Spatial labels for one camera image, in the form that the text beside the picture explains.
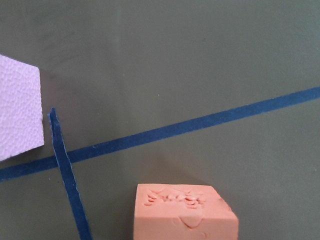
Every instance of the pink foam block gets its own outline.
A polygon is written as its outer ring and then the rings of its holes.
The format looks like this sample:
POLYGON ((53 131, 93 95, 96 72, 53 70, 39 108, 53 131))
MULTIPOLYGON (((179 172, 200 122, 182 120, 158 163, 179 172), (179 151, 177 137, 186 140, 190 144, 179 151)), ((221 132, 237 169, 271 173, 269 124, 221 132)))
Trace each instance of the pink foam block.
POLYGON ((139 184, 134 240, 237 240, 239 221, 212 186, 139 184))
POLYGON ((0 55, 0 161, 43 144, 39 69, 0 55))

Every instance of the blue tape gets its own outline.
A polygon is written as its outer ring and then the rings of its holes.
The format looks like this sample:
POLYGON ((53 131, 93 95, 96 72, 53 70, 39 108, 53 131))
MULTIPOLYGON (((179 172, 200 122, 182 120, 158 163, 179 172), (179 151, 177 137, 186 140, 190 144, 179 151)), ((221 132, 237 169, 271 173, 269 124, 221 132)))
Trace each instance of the blue tape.
POLYGON ((92 240, 84 206, 80 199, 75 176, 72 172, 72 166, 66 152, 64 139, 62 137, 60 123, 58 121, 58 117, 54 108, 51 109, 48 117, 52 130, 52 144, 54 154, 62 175, 64 187, 69 198, 80 239, 92 240))
MULTIPOLYGON (((68 152, 71 163, 80 162, 93 157, 110 154, 116 151, 132 148, 142 144, 170 138, 184 133, 213 127, 219 124, 251 117, 254 115, 302 104, 320 98, 320 87, 298 91, 288 95, 252 103, 230 110, 194 118, 169 126, 137 133, 131 136, 83 147, 68 152)), ((52 163, 52 157, 37 160, 35 162, 0 169, 0 182, 18 178, 24 175, 45 171, 57 166, 52 163)))

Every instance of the textured foam surface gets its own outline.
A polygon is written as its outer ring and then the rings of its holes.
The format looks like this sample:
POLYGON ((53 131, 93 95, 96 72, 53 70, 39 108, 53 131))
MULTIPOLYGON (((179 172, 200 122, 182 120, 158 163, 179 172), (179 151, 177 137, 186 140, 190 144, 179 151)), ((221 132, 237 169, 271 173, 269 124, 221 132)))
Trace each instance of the textured foam surface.
POLYGON ((134 240, 237 240, 239 221, 212 186, 139 184, 134 240))
POLYGON ((39 69, 0 55, 0 161, 44 144, 39 69))

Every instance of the gray-green floor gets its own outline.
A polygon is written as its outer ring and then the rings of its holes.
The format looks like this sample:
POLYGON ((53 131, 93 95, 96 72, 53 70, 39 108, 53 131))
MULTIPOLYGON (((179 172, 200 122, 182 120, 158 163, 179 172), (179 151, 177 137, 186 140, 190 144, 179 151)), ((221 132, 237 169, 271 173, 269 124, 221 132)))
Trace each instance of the gray-green floor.
MULTIPOLYGON (((0 54, 40 68, 68 151, 320 86, 320 2, 2 0, 0 54)), ((320 239, 320 100, 73 164, 94 240, 132 240, 138 183, 212 185, 239 240, 320 239)), ((0 182, 1 240, 78 240, 59 169, 0 182)))

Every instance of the orange foam block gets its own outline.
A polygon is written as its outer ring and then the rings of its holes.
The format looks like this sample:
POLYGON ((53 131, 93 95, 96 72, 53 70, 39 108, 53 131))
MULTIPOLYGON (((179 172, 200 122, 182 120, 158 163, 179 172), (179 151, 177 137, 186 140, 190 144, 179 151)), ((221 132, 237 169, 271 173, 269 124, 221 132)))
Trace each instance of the orange foam block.
POLYGON ((237 240, 238 227, 212 186, 138 184, 134 240, 237 240))

